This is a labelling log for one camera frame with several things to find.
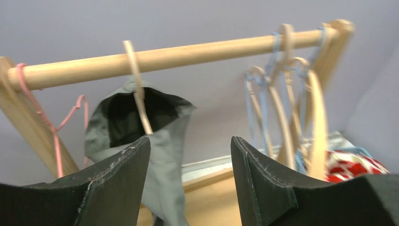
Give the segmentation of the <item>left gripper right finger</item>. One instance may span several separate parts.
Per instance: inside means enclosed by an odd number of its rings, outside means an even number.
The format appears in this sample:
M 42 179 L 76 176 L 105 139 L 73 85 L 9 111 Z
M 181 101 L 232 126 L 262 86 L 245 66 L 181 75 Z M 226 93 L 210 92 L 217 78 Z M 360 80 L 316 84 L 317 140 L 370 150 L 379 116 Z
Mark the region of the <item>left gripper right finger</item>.
M 231 158 L 244 226 L 396 226 L 397 174 L 363 175 L 340 183 L 308 177 L 231 139 Z

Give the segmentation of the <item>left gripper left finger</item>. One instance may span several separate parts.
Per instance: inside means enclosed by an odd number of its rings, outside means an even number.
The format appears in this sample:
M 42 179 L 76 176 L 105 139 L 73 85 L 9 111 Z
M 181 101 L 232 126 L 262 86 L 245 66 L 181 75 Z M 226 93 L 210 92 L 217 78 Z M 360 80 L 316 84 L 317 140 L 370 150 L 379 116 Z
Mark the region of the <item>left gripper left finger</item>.
M 151 152 L 142 137 L 52 183 L 0 186 L 3 226 L 135 226 Z

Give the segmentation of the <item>grey skirt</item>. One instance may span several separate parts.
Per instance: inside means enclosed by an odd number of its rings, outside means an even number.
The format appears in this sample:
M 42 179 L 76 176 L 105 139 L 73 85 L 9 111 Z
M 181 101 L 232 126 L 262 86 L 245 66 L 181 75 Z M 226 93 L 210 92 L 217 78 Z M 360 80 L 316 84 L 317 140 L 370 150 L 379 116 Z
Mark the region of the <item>grey skirt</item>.
M 182 163 L 185 133 L 194 111 L 188 100 L 163 93 L 143 81 L 144 105 L 152 133 L 151 154 L 142 204 L 156 226 L 185 226 Z M 85 156 L 93 162 L 110 157 L 145 136 L 134 93 L 133 77 L 103 99 L 91 115 L 85 132 Z

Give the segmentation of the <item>red poppy print cloth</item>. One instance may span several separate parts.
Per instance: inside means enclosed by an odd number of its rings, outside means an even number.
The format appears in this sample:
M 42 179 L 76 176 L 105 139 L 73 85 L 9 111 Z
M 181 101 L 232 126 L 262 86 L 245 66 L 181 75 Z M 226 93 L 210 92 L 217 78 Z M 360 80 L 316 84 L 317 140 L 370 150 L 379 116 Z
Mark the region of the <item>red poppy print cloth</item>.
M 327 151 L 325 180 L 339 183 L 365 174 L 389 174 L 390 172 L 376 159 L 363 154 Z

